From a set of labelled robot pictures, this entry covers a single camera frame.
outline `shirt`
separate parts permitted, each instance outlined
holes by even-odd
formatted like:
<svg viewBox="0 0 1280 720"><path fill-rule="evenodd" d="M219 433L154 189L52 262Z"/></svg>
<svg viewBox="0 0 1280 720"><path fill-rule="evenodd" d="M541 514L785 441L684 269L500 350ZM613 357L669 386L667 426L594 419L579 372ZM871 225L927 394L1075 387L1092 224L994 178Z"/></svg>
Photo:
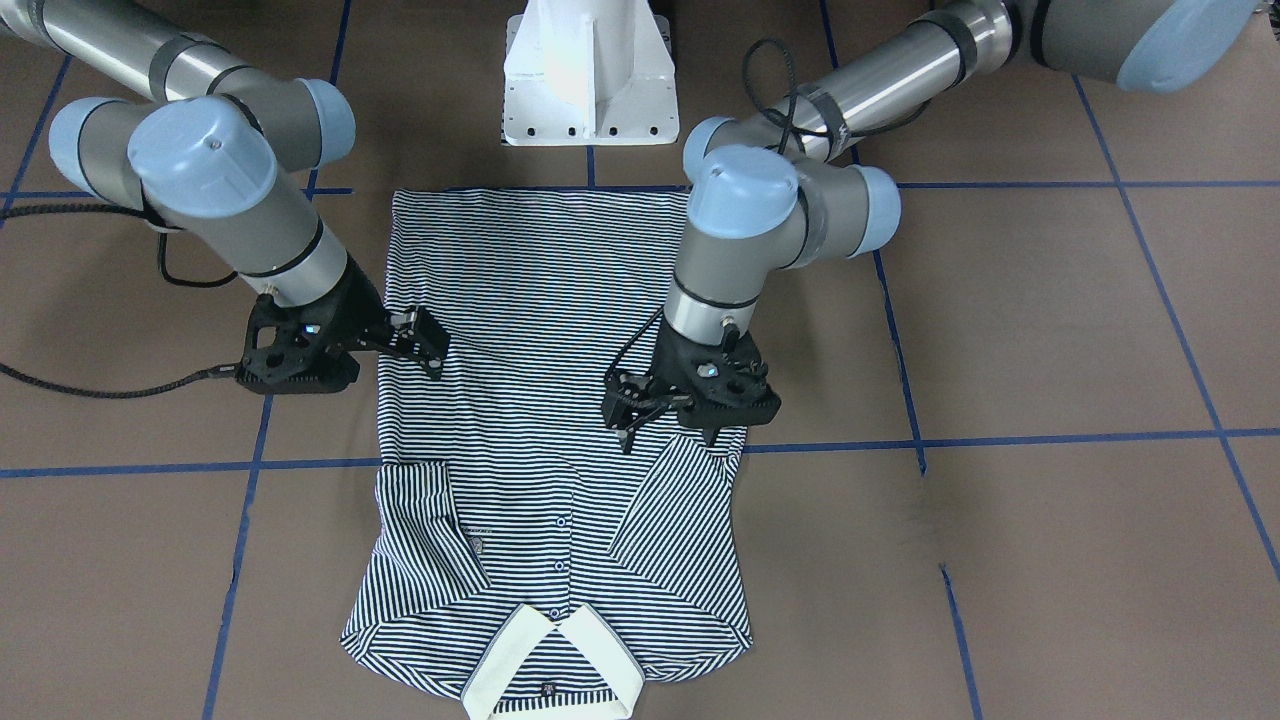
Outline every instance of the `shirt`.
<svg viewBox="0 0 1280 720"><path fill-rule="evenodd" d="M486 717L630 717L645 680L751 644L730 525L745 429L671 414L631 455L602 378L663 302L678 192L398 192L387 306L453 340L440 380L379 363L383 530L342 643ZM645 369L652 333L622 368Z"/></svg>

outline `robotic arm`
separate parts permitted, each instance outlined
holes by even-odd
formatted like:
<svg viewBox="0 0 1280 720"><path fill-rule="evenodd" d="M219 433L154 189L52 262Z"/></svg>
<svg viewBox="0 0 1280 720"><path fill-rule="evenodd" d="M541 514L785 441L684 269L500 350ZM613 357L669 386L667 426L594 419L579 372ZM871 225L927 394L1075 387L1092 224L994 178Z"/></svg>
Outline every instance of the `robotic arm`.
<svg viewBox="0 0 1280 720"><path fill-rule="evenodd" d="M86 192L204 238L259 293L243 387L337 392L358 377L358 350L439 377L448 333L425 307L383 307L289 176L351 151L355 117L335 87L273 78L128 0L0 0L0 23L154 101L69 104L50 126L50 154Z"/></svg>
<svg viewBox="0 0 1280 720"><path fill-rule="evenodd" d="M636 430L669 410L709 443L722 428L774 418L781 400L749 332L765 275L878 250L897 231L901 204L884 172L826 164L864 136L1024 56L1124 90L1172 92L1226 54L1254 6L959 0L765 113L703 122L685 143L692 191L653 359L645 373L609 368L605 427L628 452ZM781 120L792 102L792 119Z"/></svg>

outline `brown paper floor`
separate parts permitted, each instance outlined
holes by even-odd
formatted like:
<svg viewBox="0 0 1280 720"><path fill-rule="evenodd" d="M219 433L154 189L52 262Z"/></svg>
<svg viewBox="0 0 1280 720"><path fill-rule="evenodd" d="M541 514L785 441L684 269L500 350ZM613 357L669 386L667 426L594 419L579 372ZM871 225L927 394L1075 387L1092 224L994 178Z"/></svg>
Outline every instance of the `brown paper floor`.
<svg viewBox="0 0 1280 720"><path fill-rule="evenodd" d="M311 187L379 283L398 187L686 182L678 146L498 143L516 0L147 5L337 79L360 140ZM676 3L685 132L748 113L758 37L817 78L927 5ZM63 199L49 118L128 91L15 41L0 67L0 200ZM735 497L756 648L636 717L1277 717L1276 118L1257 15L1181 94L1012 67L863 143L904 187L897 238L776 274L754 327L785 398ZM131 388L236 357L248 291L172 288L151 252L124 219L10 222L0 360ZM364 369L266 401L0 380L0 717L462 719L337 643L378 533Z"/></svg>

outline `blue tape line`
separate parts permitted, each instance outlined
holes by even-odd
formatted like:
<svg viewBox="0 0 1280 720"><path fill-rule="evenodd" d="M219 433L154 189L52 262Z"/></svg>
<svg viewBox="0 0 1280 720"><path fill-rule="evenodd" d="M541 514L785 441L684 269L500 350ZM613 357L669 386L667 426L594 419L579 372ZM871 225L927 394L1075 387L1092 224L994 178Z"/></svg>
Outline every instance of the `blue tape line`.
<svg viewBox="0 0 1280 720"><path fill-rule="evenodd" d="M831 28L831 8L827 0L819 0L818 8L822 10L822 28L827 33L827 53L831 55L832 69L840 68L840 55L836 53L836 36ZM854 164L861 163L858 146L850 149ZM929 461L924 454L924 443L920 439L920 420L915 414L915 400L911 396L911 378L906 372L906 355L902 352L902 338L897 332L897 318L893 315L893 296L888 291L888 277L884 274L884 259L881 251L872 252L876 260L876 277L879 278L881 291L884 293L884 319L888 323L888 337L893 342L893 352L897 355L897 378L902 383L902 402L906 405L906 420L911 427L911 442L915 448L915 462L920 468L920 474L929 470Z"/></svg>
<svg viewBox="0 0 1280 720"><path fill-rule="evenodd" d="M925 447L1011 447L1019 445L1088 445L1107 442L1151 442L1171 439L1212 439L1215 430L1167 430L1151 433L1082 433L1068 436L1014 436L925 439Z"/></svg>
<svg viewBox="0 0 1280 720"><path fill-rule="evenodd" d="M356 190L352 187L317 187L303 192L310 192L311 195L355 195ZM79 190L29 190L0 192L0 197L13 197L14 200L61 200L93 196Z"/></svg>
<svg viewBox="0 0 1280 720"><path fill-rule="evenodd" d="M595 146L586 146L586 187L595 190Z"/></svg>
<svg viewBox="0 0 1280 720"><path fill-rule="evenodd" d="M1280 187L1280 181L1124 181L1125 187Z"/></svg>
<svg viewBox="0 0 1280 720"><path fill-rule="evenodd" d="M1280 181L1015 181L1015 182L900 182L902 190L1056 190L1056 188L1217 188L1217 187L1280 187Z"/></svg>
<svg viewBox="0 0 1280 720"><path fill-rule="evenodd" d="M4 196L13 197L14 200L54 200L54 199L67 199L67 197L93 197L92 195L81 190L52 190L47 192L41 192L41 191L5 192Z"/></svg>
<svg viewBox="0 0 1280 720"><path fill-rule="evenodd" d="M507 187L486 187L480 184L456 184L445 187L443 192L468 192L474 190L541 190L549 192L584 192L595 190L600 192L682 192L689 190L687 184L521 184Z"/></svg>
<svg viewBox="0 0 1280 720"><path fill-rule="evenodd" d="M381 457L347 457L321 460L264 460L259 465L264 470L319 470L324 468L378 468Z"/></svg>
<svg viewBox="0 0 1280 720"><path fill-rule="evenodd" d="M1105 181L1029 181L1029 182L900 182L902 190L1047 190L1047 188L1111 188Z"/></svg>
<svg viewBox="0 0 1280 720"><path fill-rule="evenodd" d="M799 442L781 445L748 445L742 452L748 455L773 455L783 452L856 452L865 450L911 450L915 441L887 439L865 442Z"/></svg>
<svg viewBox="0 0 1280 720"><path fill-rule="evenodd" d="M1238 437L1280 437L1280 428L1251 428L1242 430L1225 430L1222 434L1230 438Z"/></svg>
<svg viewBox="0 0 1280 720"><path fill-rule="evenodd" d="M1133 201L1129 199L1129 191L1120 181L1120 169L1116 165L1115 158L1111 155L1111 147L1107 145L1107 138L1102 133L1102 126L1098 123L1097 114L1093 111L1093 104L1089 102L1089 95L1084 91L1084 85L1080 82L1080 78L1078 76L1071 76L1071 79L1075 82L1075 91L1080 96L1084 111L1089 117L1089 124L1093 126L1093 133L1097 136L1098 145L1102 147L1102 155L1106 158L1107 167L1111 169L1111 177L1116 181L1116 188L1120 191L1120 199L1124 201L1125 211L1129 213L1129 222L1133 224L1134 234L1138 237L1138 245L1142 247L1142 255L1147 260L1147 268L1151 270L1151 277L1156 281L1156 290L1160 292L1160 300L1165 304L1165 311L1169 314L1169 320L1172 323L1174 332L1178 334L1178 343L1183 347L1183 355L1187 356L1187 364L1192 369L1192 377L1196 378L1196 387L1199 389L1201 398L1204 401L1204 409L1208 411L1210 420L1213 423L1213 430L1221 441L1222 454L1226 456L1226 461L1231 466L1231 474L1235 475L1235 483L1239 486L1240 495L1244 497L1244 505L1248 507L1249 516L1253 519L1253 528L1257 530L1258 539L1262 541L1262 548L1266 551L1267 560L1271 562L1271 571L1275 574L1276 580L1280 580L1280 559L1276 556L1276 548L1271 542L1271 534L1267 532L1266 523L1262 520L1262 514L1258 512L1258 506L1253 501L1253 492L1249 491L1249 483L1245 480L1244 473L1240 470L1240 464L1235 457L1235 450L1231 448L1229 436L1222 428L1222 420L1217 414L1217 407L1213 406L1213 397L1208 392L1208 384L1204 382L1204 375L1201 373L1199 364L1196 361L1196 354L1192 352L1192 346L1187 340L1183 323L1178 319L1178 311L1174 309L1174 301L1169 295L1169 290L1165 287L1165 281L1160 274L1160 266L1156 264L1156 258L1151 252L1151 245L1147 242L1147 233L1142 229L1142 223L1138 220L1138 211L1134 210Z"/></svg>
<svg viewBox="0 0 1280 720"><path fill-rule="evenodd" d="M307 187L306 193L315 197L316 195L355 195L356 188L353 187Z"/></svg>
<svg viewBox="0 0 1280 720"><path fill-rule="evenodd" d="M236 552L232 556L232 580L223 600L223 620L218 629L218 644L214 648L214 664L209 671L209 688L205 691L204 720L212 720L214 706L218 703L218 684L223 676L223 661L227 657L227 641L232 630L232 615L236 612L236 593L239 591L241 568L244 565L244 547L248 544L250 510L257 496L257 478L261 473L262 451L266 448L266 432L271 424L273 396L262 398L262 418L257 425L257 441L253 443L253 462L244 487L244 505L241 509L239 533L236 536Z"/></svg>
<svg viewBox="0 0 1280 720"><path fill-rule="evenodd" d="M342 4L342 20L338 23L338 42L333 47L333 65L329 67L329 85L338 85L342 70L342 54L347 49L347 27L351 24L351 0Z"/></svg>
<svg viewBox="0 0 1280 720"><path fill-rule="evenodd" d="M836 33L831 31L831 8L827 0L818 0L818 9L822 12L822 29L827 33L827 55L831 58L831 67L840 67L840 54L836 53Z"/></svg>
<svg viewBox="0 0 1280 720"><path fill-rule="evenodd" d="M872 252L876 260L876 277L879 278L881 291L884 293L884 318L888 320L888 337L893 341L893 352L897 354L897 377L902 383L902 401L906 404L906 420L911 425L911 442L915 443L915 461L920 466L920 474L929 470L929 461L924 455L924 442L920 438L920 419L915 414L915 400L911 397L911 377L906 373L906 355L902 352L902 338L897 333L897 320L893 316L893 297L888 292L888 277L884 274L884 259L881 251Z"/></svg>
<svg viewBox="0 0 1280 720"><path fill-rule="evenodd" d="M45 97L45 106L40 110L40 117L36 118L36 129L31 131L31 138L27 141L27 150L22 155L22 163L18 165L18 173L13 177L13 183L9 186L9 195L4 199L4 209L9 210L13 208L13 201L22 190L22 181L27 177L27 170L31 168L31 159L36 156L36 147L40 145L40 136L45 132L45 124L49 122L50 113L54 111L54 102L58 101L58 92L63 88L63 81L67 79L67 72L72 67L72 56L68 55L63 58L63 64L58 68L58 76L54 77L54 85L49 88L49 96ZM0 220L0 228L4 227L4 220Z"/></svg>
<svg viewBox="0 0 1280 720"><path fill-rule="evenodd" d="M1107 167L1111 168L1111 176L1115 178L1120 199L1124 201L1125 211L1129 214L1129 223L1133 225L1134 234L1138 236L1138 245L1142 247L1142 255L1147 260L1147 268L1151 270L1152 278L1156 281L1156 290L1160 292L1160 300L1165 305L1165 313L1169 314L1169 320L1174 324L1174 333L1178 336L1178 342L1183 347L1183 355L1187 357L1187 364L1190 365L1192 375L1196 378L1196 387L1199 389L1201 400L1204 401L1204 409L1208 410L1210 420L1213 423L1213 429L1222 432L1222 421L1219 419L1217 409L1213 406L1213 398L1210 397L1208 386L1204 383L1204 375L1201 374L1199 364L1196 361L1196 355L1192 352L1190 342L1188 342L1187 333L1183 331L1183 323L1178 319L1178 311L1174 310L1174 301L1170 299L1169 291L1165 288L1165 281L1160 275L1160 268L1156 265L1156 258L1152 255L1151 246L1147 243L1147 233L1143 232L1142 223L1138 222L1138 213L1133 208L1129 192L1120 182L1120 170L1116 167L1115 158L1111 155L1111 146L1102 135L1102 126L1098 124L1098 118L1093 113L1093 105L1089 102L1089 96L1084 92L1084 85L1080 83L1079 76L1071 76L1071 79L1075 82L1075 91L1080 96L1080 102L1084 104L1084 111L1089 117L1089 124L1093 126L1093 133L1097 136L1098 145L1102 147L1102 155L1107 160Z"/></svg>
<svg viewBox="0 0 1280 720"><path fill-rule="evenodd" d="M1225 430L1226 437L1280 437L1280 428L1239 428ZM1112 442L1146 442L1178 439L1213 439L1220 437L1215 430L1165 430L1135 433L1097 433L1068 436L1011 436L1011 437L972 437L922 439L925 448L941 447L1011 447L1025 445L1089 445ZM785 452L850 452L873 450L914 450L915 439L891 441L851 441L851 442L806 442L777 445L748 445L745 452L753 455ZM380 457L320 457L303 460L264 460L259 462L262 470L316 470L325 468L378 468ZM161 465L87 465L67 468L0 468L0 479L23 478L76 478L90 475L157 475L184 473L236 473L252 469L251 462L173 462Z"/></svg>
<svg viewBox="0 0 1280 720"><path fill-rule="evenodd" d="M1235 484L1240 488L1240 496L1244 497L1244 506L1249 510L1249 518L1253 519L1253 529L1262 538L1262 550L1267 553L1267 560L1271 562L1271 571L1275 574L1276 580L1280 580L1280 557L1276 556L1276 547L1271 543L1266 523L1262 521L1262 512L1258 510L1258 503L1253 501L1253 491L1249 489L1249 483L1244 479L1240 461L1236 460L1235 450L1231 448L1231 442L1226 438L1225 433L1219 441L1222 443L1226 462L1231 466L1231 474L1235 475Z"/></svg>
<svg viewBox="0 0 1280 720"><path fill-rule="evenodd" d="M969 656L969 638L964 632L964 619L960 618L960 603L956 602L955 588L951 587L951 574L946 564L938 565L942 570L942 583L947 588L947 603L951 606L951 624L956 630L956 644L960 646L960 665L964 667L964 682L969 687L969 707L973 710L973 720L982 720L982 698L978 696L978 680L973 674L973 659Z"/></svg>
<svg viewBox="0 0 1280 720"><path fill-rule="evenodd" d="M83 468L0 468L0 479L81 478L93 475L166 475L183 473L243 473L250 462L169 462L160 465L88 465Z"/></svg>

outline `cable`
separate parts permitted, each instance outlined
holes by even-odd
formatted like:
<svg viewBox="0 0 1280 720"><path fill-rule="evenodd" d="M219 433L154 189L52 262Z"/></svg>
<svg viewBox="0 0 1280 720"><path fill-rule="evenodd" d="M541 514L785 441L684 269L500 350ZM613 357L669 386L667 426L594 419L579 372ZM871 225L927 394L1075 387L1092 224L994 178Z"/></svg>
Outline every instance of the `cable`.
<svg viewBox="0 0 1280 720"><path fill-rule="evenodd" d="M778 51L782 54L782 60L787 68L786 114L782 114L780 110L774 108L765 106L764 102L760 101L759 95L756 95L755 86L751 83L751 73L750 73L751 60L755 59L755 55L767 45L772 45L778 49ZM755 44L753 44L751 47L748 49L746 54L742 55L742 88L746 91L746 97L751 101L751 105L755 106L756 111L764 115L764 119L769 120L769 123L777 126L778 128L782 128L782 140L780 140L778 145L774 146L774 149L778 151L778 155L786 154L787 141L792 135L808 136L808 137L824 137L827 138L828 142L831 141L832 135L829 128L824 131L815 131L810 128L797 127L795 124L796 101L800 96L800 86L797 85L796 81L795 56L791 54L791 49L787 47L786 42L776 37L765 37L755 41ZM920 102L920 105L916 106L915 110L904 115L901 119L891 120L883 126L877 126L859 131L850 129L850 136L861 138L901 129L914 123L915 120L920 119L920 115L923 115L924 111L928 110L931 102L932 100L925 100L924 102Z"/></svg>
<svg viewBox="0 0 1280 720"><path fill-rule="evenodd" d="M9 220L9 219L13 219L13 218L26 218L26 217L31 217L31 215L63 215L63 214L73 214L73 213L105 213L105 214L110 214L110 215L127 215L129 218L148 219L147 213L143 213L142 210L134 210L132 208L122 208L119 205L50 204L50 205L23 205L20 208L0 209L0 222ZM165 263L164 263L164 245L163 243L161 243L160 251L159 251L159 263L160 263L160 268L161 268L161 275L165 275L165 279L169 281L170 275L169 275L168 270L165 269ZM218 282L220 284L227 284L227 282L230 282L230 281L228 279L225 282L223 282L223 281L218 281ZM215 287L215 286L192 284L192 286L184 286L184 287ZM28 384L31 387L36 387L36 388L40 388L40 389L47 389L47 391L51 391L51 392L59 392L59 393L63 393L63 395L70 395L70 396L76 396L76 397L90 397L90 398L95 398L95 400L133 400L133 398L138 398L138 397L152 397L152 396L161 395L161 393L165 393L165 392L172 392L172 391L175 391L175 389L178 389L180 387L186 387L186 386L189 386L191 383L200 382L200 380L232 378L232 377L236 377L236 374L239 370L239 368L241 368L241 365L238 363L214 365L212 368L205 368L204 370L196 370L195 373L192 373L192 374L189 374L189 375L187 375L187 377L184 377L182 379L174 380L172 383L165 383L163 386L148 387L148 388L145 388L145 389L133 389L133 391L123 391L123 392L101 391L101 389L84 389L84 388L78 388L78 387L72 387L72 386L64 386L64 384L60 384L60 383L52 383L52 382L49 382L49 380L42 380L40 378L28 375L27 373L23 373L22 370L18 370L18 369L15 369L15 368L13 368L10 365L5 365L4 363L0 363L0 375L8 375L9 378L13 378L13 379L15 379L15 380L18 380L20 383Z"/></svg>
<svg viewBox="0 0 1280 720"><path fill-rule="evenodd" d="M232 270L229 275L227 275L225 278L219 278L216 281L188 281L183 278L175 278L169 274L168 254L169 254L169 233L164 232L156 233L156 269L160 270L160 277L164 278L164 282L169 284L175 284L178 287L193 287L205 290L211 287L223 287L224 284L228 284L239 277L239 273Z"/></svg>
<svg viewBox="0 0 1280 720"><path fill-rule="evenodd" d="M658 309L653 311L653 315L649 315L649 319L645 320L643 325L640 325L640 329L636 331L631 336L630 340L627 340L625 343L622 343L622 347L618 350L618 354L614 355L613 356L613 361L609 363L609 369L604 372L604 379L605 379L605 382L608 382L608 379L613 377L613 373L618 369L618 365L622 364L622 357L627 354L628 350L631 350L631 346L635 345L636 341L639 341L640 337L649 328L652 328L653 324L657 323L658 318L660 318L660 316L662 316L662 306L658 306Z"/></svg>
<svg viewBox="0 0 1280 720"><path fill-rule="evenodd" d="M764 46L772 45L778 49L782 54L782 61L787 67L787 114L783 115L781 111L768 108L760 101L760 97L755 94L755 86L751 83L751 60L755 59L756 53L759 53ZM782 128L782 140L778 141L777 151L778 155L783 155L787 151L787 141L791 138L791 133L796 132L799 135L831 137L829 131L815 132L808 128L799 128L795 124L796 118L796 101L800 95L800 83L796 79L796 61L795 56L791 54L791 49L787 44L778 40L777 37L762 37L756 40L742 55L742 90L746 91L748 100L755 106L756 111L764 115L771 123Z"/></svg>
<svg viewBox="0 0 1280 720"><path fill-rule="evenodd" d="M27 373L23 373L22 370L17 370L17 369L14 369L14 368L12 368L9 365L5 365L4 363L0 363L0 374L8 375L8 377L18 380L19 383L26 383L26 384L28 384L31 387L36 387L36 388L40 388L40 389L47 389L47 391L52 391L52 392L60 392L63 395L70 395L70 396L76 396L76 397L90 397L90 398L93 398L93 400L134 400L134 398L138 398L138 397L151 397L151 396L155 396L155 395L161 395L161 393L165 393L165 392L175 391L175 389L178 389L180 387L186 387L186 386L189 386L191 383L200 382L200 380L233 378L233 377L236 377L236 373L238 370L239 370L239 364L238 363L232 363L232 364L225 364L225 365L214 365L212 368L205 368L204 370L196 370L195 373L187 375L186 378L182 378L179 380L174 380L172 383L165 383L163 386L148 387L146 389L132 389L132 391L124 391L124 392L111 392L111 391L102 391L102 389L84 389L84 388L78 388L78 387L72 387L72 386L64 386L64 384L59 384L59 383L51 383L49 380L42 380L40 378L33 378L33 377L28 375Z"/></svg>
<svg viewBox="0 0 1280 720"><path fill-rule="evenodd" d="M99 205L84 202L51 204L51 205L23 205L0 210L0 222L13 218L26 218L28 215L65 215L69 213L106 213L110 215L128 215L129 218L147 219L147 214L133 208L119 205Z"/></svg>

